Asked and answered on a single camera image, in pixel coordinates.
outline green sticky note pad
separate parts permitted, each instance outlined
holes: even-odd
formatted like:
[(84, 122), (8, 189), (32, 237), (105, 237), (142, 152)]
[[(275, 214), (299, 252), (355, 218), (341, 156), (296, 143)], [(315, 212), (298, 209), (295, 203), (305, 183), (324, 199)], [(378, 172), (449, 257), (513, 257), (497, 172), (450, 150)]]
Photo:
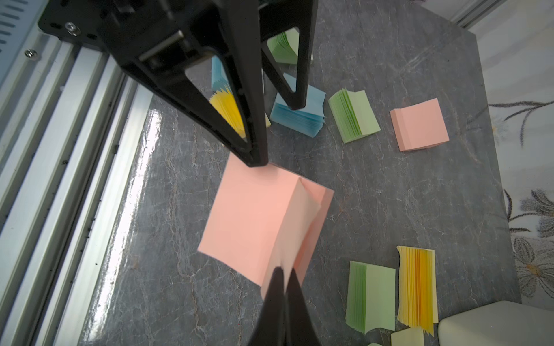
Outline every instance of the green sticky note pad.
[(362, 334), (394, 331), (395, 276), (393, 268), (350, 261), (346, 324)]
[(268, 48), (278, 63), (296, 65), (298, 63), (298, 45), (300, 34), (296, 28), (289, 29), (268, 40)]
[(365, 90), (339, 90), (329, 99), (329, 106), (344, 143), (381, 130)]

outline gray marble surface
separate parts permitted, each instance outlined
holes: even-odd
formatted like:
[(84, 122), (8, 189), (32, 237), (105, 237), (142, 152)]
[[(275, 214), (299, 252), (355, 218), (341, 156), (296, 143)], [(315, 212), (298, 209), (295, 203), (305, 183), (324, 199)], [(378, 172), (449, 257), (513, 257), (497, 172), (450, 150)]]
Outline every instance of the gray marble surface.
[[(365, 89), (382, 129), (343, 144), (325, 102), (313, 139), (268, 130), (271, 161), (335, 191), (302, 288), (321, 344), (390, 345), (390, 331), (344, 318), (348, 262), (398, 268), (397, 245), (436, 250), (440, 319), (519, 302), (474, 35), (406, 1), (320, 0), (314, 58), (310, 84), (327, 99)], [(209, 92), (208, 65), (191, 76)], [(268, 114), (274, 97), (266, 83)], [(434, 97), (450, 141), (401, 153), (389, 111)], [(196, 252), (227, 155), (154, 98), (81, 344), (247, 344), (259, 287)]]

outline floral pattern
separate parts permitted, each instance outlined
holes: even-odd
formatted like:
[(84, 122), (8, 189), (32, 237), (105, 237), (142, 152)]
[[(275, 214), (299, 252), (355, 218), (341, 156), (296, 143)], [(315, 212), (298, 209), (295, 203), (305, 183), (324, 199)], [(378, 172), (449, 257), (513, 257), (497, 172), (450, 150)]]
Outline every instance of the floral pattern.
[(554, 298), (554, 246), (536, 251), (526, 238), (517, 237), (514, 255), (521, 294), (532, 298), (540, 286)]
[[(531, 197), (521, 201), (521, 210), (526, 211), (519, 215), (512, 216), (512, 198), (506, 190), (504, 190), (508, 201), (507, 218), (508, 223), (522, 216), (535, 215), (540, 216), (537, 231), (541, 238), (554, 236), (554, 202), (551, 201), (544, 190), (531, 190)], [(529, 231), (527, 228), (510, 228), (512, 232)]]
[(523, 121), (521, 122), (521, 128), (520, 128), (520, 144), (521, 144), (521, 147), (523, 148), (524, 130), (525, 130), (525, 124), (527, 123), (527, 119), (529, 119), (529, 116), (533, 112), (535, 112), (537, 109), (540, 109), (540, 108), (543, 108), (543, 107), (546, 107), (546, 106), (549, 106), (549, 105), (552, 105), (552, 104), (554, 104), (554, 100), (552, 100), (550, 102), (519, 101), (519, 102), (512, 102), (512, 103), (509, 103), (509, 104), (489, 104), (489, 106), (491, 106), (491, 107), (500, 107), (500, 108), (512, 108), (512, 107), (520, 107), (520, 106), (525, 107), (522, 110), (518, 110), (518, 111), (508, 115), (504, 119), (504, 121), (506, 121), (506, 120), (509, 120), (509, 119), (515, 117), (516, 115), (519, 115), (519, 114), (522, 114), (522, 113), (526, 112), (525, 116), (523, 117)]
[(508, 129), (507, 123), (503, 119), (490, 115), (490, 122), (493, 129), (494, 142), (499, 145), (507, 138)]
[(538, 215), (541, 217), (537, 227), (541, 237), (554, 235), (554, 202), (546, 196), (543, 190), (532, 190), (531, 198), (521, 201), (521, 210), (528, 211), (522, 216)]

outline metal frame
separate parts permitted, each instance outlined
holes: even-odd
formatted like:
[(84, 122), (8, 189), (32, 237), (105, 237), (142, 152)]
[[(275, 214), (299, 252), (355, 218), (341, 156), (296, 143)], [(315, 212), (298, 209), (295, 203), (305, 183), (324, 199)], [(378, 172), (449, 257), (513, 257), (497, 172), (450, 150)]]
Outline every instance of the metal frame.
[[(137, 83), (129, 78), (126, 78), (120, 99), (116, 104), (113, 121), (106, 136), (105, 144), (102, 148), (100, 158), (94, 175), (90, 181), (90, 188), (84, 198), (81, 214), (76, 221), (75, 231), (69, 241), (69, 246), (65, 255), (65, 259), (58, 271), (58, 279), (53, 286), (52, 296), (46, 307), (46, 312), (40, 326), (40, 330), (35, 340), (35, 345), (51, 345), (58, 324), (61, 320), (61, 315), (64, 312), (67, 303), (69, 292), (73, 285), (73, 279), (79, 266), (86, 238), (89, 235), (100, 197), (113, 162), (121, 132), (127, 120), (127, 114), (131, 107), (133, 97), (136, 93)], [(82, 306), (82, 309), (87, 309), (88, 306)]]
[(73, 149), (107, 56), (81, 49), (0, 233), (0, 330)]
[[(75, 345), (79, 342), (152, 95), (150, 90), (139, 86), (132, 100), (119, 148), (102, 193), (102, 202), (96, 212), (83, 257), (59, 323), (54, 345)], [(125, 104), (120, 104), (119, 107), (118, 112), (120, 110), (123, 112)], [(41, 335), (47, 335), (47, 333), (41, 331)]]
[(71, 157), (56, 191), (56, 196), (40, 232), (33, 255), (25, 271), (16, 300), (10, 312), (1, 346), (28, 344), (38, 321), (64, 250), (75, 214), (96, 156), (109, 125), (112, 106), (122, 81), (122, 71), (110, 59), (104, 69), (96, 93), (71, 152)]
[[(39, 47), (44, 45), (45, 38), (47, 36), (41, 34), (38, 28), (36, 28), (31, 30), (23, 46), (35, 51), (41, 51)], [(13, 62), (2, 87), (0, 87), (0, 167), (2, 166), (1, 163), (4, 162), (4, 157), (9, 154), (7, 152), (9, 143), (12, 141), (13, 135), (17, 130), (16, 126), (20, 120), (19, 118), (12, 119), (14, 118), (12, 113), (18, 105), (19, 98), (23, 96), (22, 90), (26, 87), (29, 75), (33, 73), (36, 65), (39, 64), (38, 61), (24, 58), (24, 51), (25, 49), (19, 51), (20, 58)]]
[[(33, 0), (19, 2), (17, 0), (0, 0), (0, 20), (3, 22), (0, 29), (7, 32), (7, 35), (0, 35), (0, 39), (4, 41), (0, 44), (0, 84), (6, 81), (4, 79), (14, 68), (17, 68), (17, 56), (20, 55), (20, 45), (28, 37), (29, 30), (36, 31), (38, 17), (40, 16), (46, 0)], [(31, 48), (26, 42), (23, 50)]]
[[(5, 152), (7, 157), (0, 173), (0, 226), (6, 220), (5, 215), (9, 213), (25, 172), (52, 116), (54, 106), (61, 94), (60, 87), (64, 85), (73, 66), (76, 50), (69, 43), (62, 43), (55, 37), (50, 37), (44, 50), (39, 52), (40, 60), (25, 88), (30, 94), (36, 96), (32, 99), (22, 97), (10, 119), (11, 122), (17, 118), (17, 122), (24, 122), (24, 124), (20, 127), (11, 150)], [(12, 135), (12, 133), (5, 133), (1, 141), (5, 140), (8, 145)]]
[(487, 14), (491, 13), (498, 6), (502, 5), (506, 0), (480, 0), (471, 4), (468, 8), (463, 9), (459, 14), (452, 18), (452, 22), (462, 28), (469, 29), (478, 21), (483, 19)]

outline sticky note pad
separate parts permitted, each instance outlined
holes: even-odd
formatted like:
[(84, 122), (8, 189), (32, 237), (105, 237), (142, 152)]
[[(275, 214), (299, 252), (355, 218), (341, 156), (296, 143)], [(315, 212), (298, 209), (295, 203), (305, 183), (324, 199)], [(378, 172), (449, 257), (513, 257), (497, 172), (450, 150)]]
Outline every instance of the sticky note pad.
[(329, 99), (329, 106), (344, 143), (381, 130), (365, 90), (339, 90)]
[[(241, 137), (246, 137), (244, 124), (237, 103), (235, 102), (235, 97), (231, 94), (229, 89), (216, 91), (216, 93), (210, 97), (209, 102)], [(265, 115), (265, 127), (269, 127), (270, 125), (271, 122), (268, 116)]]
[(268, 40), (268, 48), (273, 58), (278, 63), (293, 64), (298, 63), (298, 43), (300, 34), (296, 28), (289, 29)]
[(304, 280), (333, 191), (274, 164), (230, 154), (198, 251), (261, 286), (276, 266)]
[(425, 346), (423, 329), (414, 327), (391, 334), (392, 346)]
[(400, 253), (398, 271), (398, 321), (410, 327), (422, 327), (434, 335), (439, 322), (435, 251), (397, 246)]
[[(296, 90), (296, 78), (286, 73), (284, 76), (290, 88), (293, 91)], [(324, 100), (325, 93), (323, 91), (308, 85), (306, 107), (293, 111), (287, 106), (281, 95), (277, 94), (270, 119), (313, 138), (325, 122), (323, 114)]]
[(350, 261), (346, 324), (362, 334), (394, 330), (395, 275), (393, 268)]
[(212, 91), (218, 90), (230, 90), (230, 87), (221, 60), (214, 55), (212, 57)]
[(449, 141), (438, 99), (393, 109), (391, 119), (400, 151), (431, 148)]

